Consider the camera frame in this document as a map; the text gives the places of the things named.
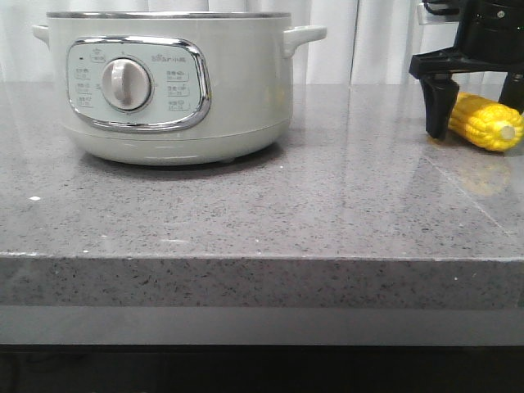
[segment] corn on the cob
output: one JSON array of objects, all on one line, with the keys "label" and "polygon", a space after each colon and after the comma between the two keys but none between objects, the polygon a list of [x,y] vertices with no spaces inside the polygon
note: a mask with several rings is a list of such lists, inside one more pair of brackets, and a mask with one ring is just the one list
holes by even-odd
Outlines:
[{"label": "corn on the cob", "polygon": [[469,93],[459,93],[449,128],[490,151],[516,146],[524,134],[521,115],[508,106]]}]

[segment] control knob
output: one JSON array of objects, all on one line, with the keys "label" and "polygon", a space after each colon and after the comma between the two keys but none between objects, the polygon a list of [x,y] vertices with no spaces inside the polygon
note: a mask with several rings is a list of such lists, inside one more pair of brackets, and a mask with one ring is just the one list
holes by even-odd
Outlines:
[{"label": "control knob", "polygon": [[110,61],[102,71],[102,94],[115,108],[135,111],[151,95],[151,79],[136,61],[121,58]]}]

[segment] pot lid rim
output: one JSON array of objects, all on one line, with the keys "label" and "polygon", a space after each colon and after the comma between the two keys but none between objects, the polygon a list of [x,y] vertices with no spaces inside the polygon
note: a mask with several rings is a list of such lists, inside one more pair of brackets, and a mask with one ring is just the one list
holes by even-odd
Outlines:
[{"label": "pot lid rim", "polygon": [[212,11],[50,11],[48,18],[70,19],[267,19],[288,18],[290,12],[212,12]]}]

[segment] speckled stone surface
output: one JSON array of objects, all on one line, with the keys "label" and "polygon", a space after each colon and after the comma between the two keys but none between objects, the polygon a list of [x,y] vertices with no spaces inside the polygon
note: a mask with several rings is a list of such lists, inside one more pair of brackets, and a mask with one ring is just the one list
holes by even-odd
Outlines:
[{"label": "speckled stone surface", "polygon": [[271,147],[172,168],[83,152],[53,99],[0,85],[0,305],[524,301],[524,148],[429,140],[416,85],[296,86]]}]

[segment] pot handle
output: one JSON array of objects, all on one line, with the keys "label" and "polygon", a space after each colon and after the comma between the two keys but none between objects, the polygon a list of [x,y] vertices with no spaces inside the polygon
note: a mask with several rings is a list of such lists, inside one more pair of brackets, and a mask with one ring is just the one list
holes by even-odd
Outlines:
[{"label": "pot handle", "polygon": [[33,36],[44,41],[49,47],[49,26],[47,25],[34,25],[32,27]]},{"label": "pot handle", "polygon": [[324,26],[298,26],[284,31],[284,57],[291,57],[303,43],[326,38],[328,29]]}]

